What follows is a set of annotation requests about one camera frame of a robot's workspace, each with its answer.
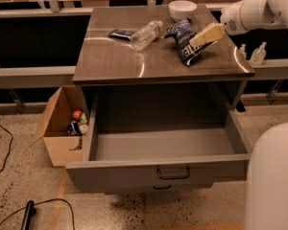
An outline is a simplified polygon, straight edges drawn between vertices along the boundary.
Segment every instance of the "apple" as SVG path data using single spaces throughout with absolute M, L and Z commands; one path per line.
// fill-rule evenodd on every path
M 79 121 L 81 120 L 81 115 L 82 115 L 82 114 L 83 114 L 83 113 L 82 113 L 81 110 L 75 110 L 75 111 L 73 111 L 73 113 L 72 113 L 72 118 L 73 118 L 73 120 L 79 122 Z

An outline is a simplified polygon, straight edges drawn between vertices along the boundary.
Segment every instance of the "plastic bottle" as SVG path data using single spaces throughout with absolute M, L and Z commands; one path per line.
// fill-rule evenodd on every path
M 254 49 L 250 62 L 255 65 L 261 65 L 267 54 L 265 47 L 267 42 L 262 42 L 259 48 Z
M 162 22 L 153 20 L 132 35 L 132 47 L 136 51 L 142 51 L 152 41 L 158 38 L 162 30 Z
M 239 51 L 241 52 L 241 54 L 243 55 L 244 58 L 247 58 L 247 52 L 246 52 L 246 46 L 244 43 L 241 45 Z

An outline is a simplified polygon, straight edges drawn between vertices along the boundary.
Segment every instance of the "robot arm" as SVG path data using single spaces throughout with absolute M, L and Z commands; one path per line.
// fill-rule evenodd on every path
M 288 0 L 242 0 L 221 9 L 221 23 L 229 35 L 254 29 L 288 29 Z

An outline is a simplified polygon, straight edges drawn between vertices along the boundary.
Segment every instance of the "floor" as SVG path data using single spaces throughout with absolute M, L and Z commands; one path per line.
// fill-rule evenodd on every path
M 265 130 L 288 122 L 286 98 L 270 105 L 260 98 L 246 97 L 243 103 L 246 112 L 236 113 L 252 146 Z M 16 114 L 14 105 L 0 105 L 0 124 L 13 136 L 10 156 L 0 173 L 0 222 L 25 207 L 29 200 L 37 204 L 64 198 L 72 206 L 77 230 L 241 229 L 245 182 L 216 183 L 210 189 L 133 195 L 77 190 L 64 168 L 52 167 L 42 140 L 31 145 L 43 107 L 44 103 L 27 104 L 22 114 Z M 0 128 L 0 169 L 10 140 L 11 136 Z M 24 210 L 12 215 L 0 229 L 20 229 L 23 215 Z M 73 229 L 67 203 L 55 200 L 36 205 L 31 229 Z

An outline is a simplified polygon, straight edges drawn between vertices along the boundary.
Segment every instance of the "can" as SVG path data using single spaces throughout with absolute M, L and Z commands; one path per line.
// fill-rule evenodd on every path
M 82 136 L 82 134 L 79 130 L 78 123 L 76 121 L 71 122 L 67 126 L 67 135 L 68 136 Z

